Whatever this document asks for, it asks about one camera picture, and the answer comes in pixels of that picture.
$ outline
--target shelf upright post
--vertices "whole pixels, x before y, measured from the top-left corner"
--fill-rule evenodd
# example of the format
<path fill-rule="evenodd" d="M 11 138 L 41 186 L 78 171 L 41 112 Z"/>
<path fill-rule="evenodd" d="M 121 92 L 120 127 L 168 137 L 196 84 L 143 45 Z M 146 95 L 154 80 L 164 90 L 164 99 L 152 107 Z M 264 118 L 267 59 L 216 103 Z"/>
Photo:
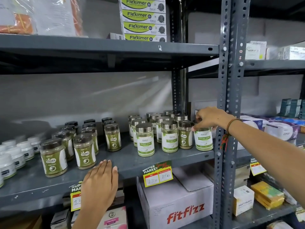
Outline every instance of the shelf upright post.
<path fill-rule="evenodd" d="M 228 68 L 228 48 L 229 48 L 229 28 L 230 28 L 231 0 L 221 0 L 221 22 L 220 22 L 220 42 L 219 42 L 219 67 L 218 67 L 218 96 L 217 108 L 225 110 L 226 89 L 227 89 L 227 68 Z M 214 204 L 213 204 L 213 229 L 220 228 L 221 211 L 221 179 L 223 166 L 223 149 L 221 149 L 221 139 L 224 135 L 222 128 L 217 128 L 215 138 L 215 158 L 214 158 Z"/>
<path fill-rule="evenodd" d="M 170 0 L 169 2 L 169 12 L 170 12 L 170 41 L 171 42 L 181 42 L 181 5 L 179 0 Z M 182 112 L 182 84 L 180 79 L 180 69 L 179 67 L 174 68 L 172 71 L 172 94 L 173 94 L 173 111 Z"/>
<path fill-rule="evenodd" d="M 246 34 L 250 0 L 231 0 L 228 74 L 226 95 L 221 96 L 227 113 L 240 117 L 242 78 L 244 76 Z M 237 140 L 230 136 L 223 154 L 220 228 L 232 228 L 232 202 L 236 169 Z"/>

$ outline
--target hand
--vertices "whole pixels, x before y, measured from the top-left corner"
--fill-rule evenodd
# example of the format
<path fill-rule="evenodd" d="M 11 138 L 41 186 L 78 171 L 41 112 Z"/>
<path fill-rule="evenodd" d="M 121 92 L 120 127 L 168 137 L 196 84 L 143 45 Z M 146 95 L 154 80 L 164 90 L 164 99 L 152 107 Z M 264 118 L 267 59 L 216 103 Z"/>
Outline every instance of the hand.
<path fill-rule="evenodd" d="M 106 210 L 111 206 L 117 188 L 119 175 L 117 167 L 113 167 L 111 161 L 102 161 L 91 169 L 81 185 L 81 211 L 96 212 L 99 221 Z"/>
<path fill-rule="evenodd" d="M 227 114 L 222 109 L 216 107 L 206 107 L 199 110 L 196 113 L 196 120 L 198 124 L 193 126 L 192 131 L 196 131 L 200 128 L 213 128 L 215 130 L 217 126 L 223 129 L 227 128 L 230 120 L 234 119 L 233 115 Z"/>

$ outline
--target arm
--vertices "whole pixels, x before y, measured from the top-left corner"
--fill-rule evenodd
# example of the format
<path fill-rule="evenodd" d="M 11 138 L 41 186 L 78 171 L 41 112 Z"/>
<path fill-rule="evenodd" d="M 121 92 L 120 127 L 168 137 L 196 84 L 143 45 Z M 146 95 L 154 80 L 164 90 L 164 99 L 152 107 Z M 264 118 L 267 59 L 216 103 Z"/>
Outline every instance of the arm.
<path fill-rule="evenodd" d="M 91 169 L 81 185 L 81 210 L 72 229 L 96 229 L 111 206 L 118 188 L 117 167 L 102 161 Z"/>
<path fill-rule="evenodd" d="M 196 118 L 201 122 L 194 130 L 216 126 L 226 129 L 235 117 L 208 107 L 198 111 Z M 305 152 L 241 121 L 233 121 L 228 130 L 305 207 Z"/>

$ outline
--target black lid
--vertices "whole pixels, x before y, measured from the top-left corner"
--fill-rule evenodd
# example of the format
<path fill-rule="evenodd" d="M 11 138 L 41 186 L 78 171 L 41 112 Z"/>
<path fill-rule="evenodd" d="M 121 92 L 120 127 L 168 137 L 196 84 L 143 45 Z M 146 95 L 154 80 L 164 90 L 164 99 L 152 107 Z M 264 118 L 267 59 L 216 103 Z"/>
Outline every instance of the black lid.
<path fill-rule="evenodd" d="M 90 133 L 82 133 L 73 138 L 74 144 L 83 144 L 90 142 L 92 140 L 92 135 Z"/>
<path fill-rule="evenodd" d="M 193 121 L 179 121 L 178 122 L 179 127 L 184 127 L 184 128 L 191 128 L 193 127 L 195 124 L 193 123 Z"/>
<path fill-rule="evenodd" d="M 49 139 L 49 140 L 42 142 L 40 145 L 40 149 L 41 150 L 55 149 L 61 145 L 62 145 L 61 139 L 54 138 L 54 139 Z"/>
<path fill-rule="evenodd" d="M 65 125 L 74 125 L 74 126 L 78 126 L 78 122 L 77 121 L 68 121 L 65 123 Z"/>
<path fill-rule="evenodd" d="M 95 127 L 85 127 L 82 128 L 81 133 L 95 133 Z"/>
<path fill-rule="evenodd" d="M 90 122 L 95 122 L 95 119 L 85 120 L 85 121 L 84 121 L 84 124 L 85 124 L 85 123 L 90 123 Z"/>
<path fill-rule="evenodd" d="M 61 138 L 65 139 L 70 136 L 70 131 L 69 130 L 64 130 L 64 131 L 58 131 L 52 134 L 52 138 Z"/>
<path fill-rule="evenodd" d="M 104 125 L 114 124 L 114 123 L 116 123 L 116 121 L 113 121 L 113 120 L 104 121 Z"/>
<path fill-rule="evenodd" d="M 88 122 L 88 123 L 83 124 L 83 128 L 87 128 L 87 127 L 96 127 L 96 123 Z"/>
<path fill-rule="evenodd" d="M 104 122 L 104 121 L 109 121 L 109 120 L 112 120 L 112 117 L 105 117 L 105 118 L 102 118 L 102 122 Z"/>
<path fill-rule="evenodd" d="M 60 130 L 61 131 L 65 131 L 65 130 L 69 130 L 69 131 L 72 131 L 75 129 L 75 126 L 74 125 L 65 125 L 65 127 L 62 127 Z"/>
<path fill-rule="evenodd" d="M 119 129 L 119 126 L 116 123 L 105 125 L 105 131 L 114 131 L 117 129 Z"/>

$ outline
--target white jar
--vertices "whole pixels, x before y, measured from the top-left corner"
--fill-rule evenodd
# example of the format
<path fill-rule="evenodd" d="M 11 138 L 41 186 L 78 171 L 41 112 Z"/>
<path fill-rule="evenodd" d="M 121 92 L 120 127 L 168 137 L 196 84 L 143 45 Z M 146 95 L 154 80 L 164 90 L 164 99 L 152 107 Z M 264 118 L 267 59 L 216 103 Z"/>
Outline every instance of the white jar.
<path fill-rule="evenodd" d="M 23 152 L 21 152 L 21 148 L 14 146 L 5 151 L 6 154 L 10 154 L 13 162 L 16 166 L 16 169 L 20 169 L 25 166 L 25 158 Z"/>
<path fill-rule="evenodd" d="M 0 154 L 3 154 L 7 149 L 6 145 L 0 145 Z"/>
<path fill-rule="evenodd" d="M 3 182 L 3 177 L 2 175 L 0 175 L 0 188 L 3 186 L 4 182 Z"/>
<path fill-rule="evenodd" d="M 7 141 L 3 141 L 2 145 L 5 145 L 7 148 L 16 146 L 16 140 L 7 140 Z"/>
<path fill-rule="evenodd" d="M 39 154 L 40 153 L 40 143 L 41 143 L 40 138 L 37 136 L 32 136 L 32 137 L 29 137 L 27 140 L 29 142 L 31 142 L 31 146 L 34 149 L 34 153 Z"/>
<path fill-rule="evenodd" d="M 0 155 L 0 173 L 4 180 L 13 177 L 16 174 L 16 167 L 11 155 Z"/>
<path fill-rule="evenodd" d="M 34 149 L 31 146 L 31 142 L 23 141 L 18 143 L 17 146 L 21 148 L 21 151 L 23 152 L 26 161 L 29 161 L 34 158 Z"/>

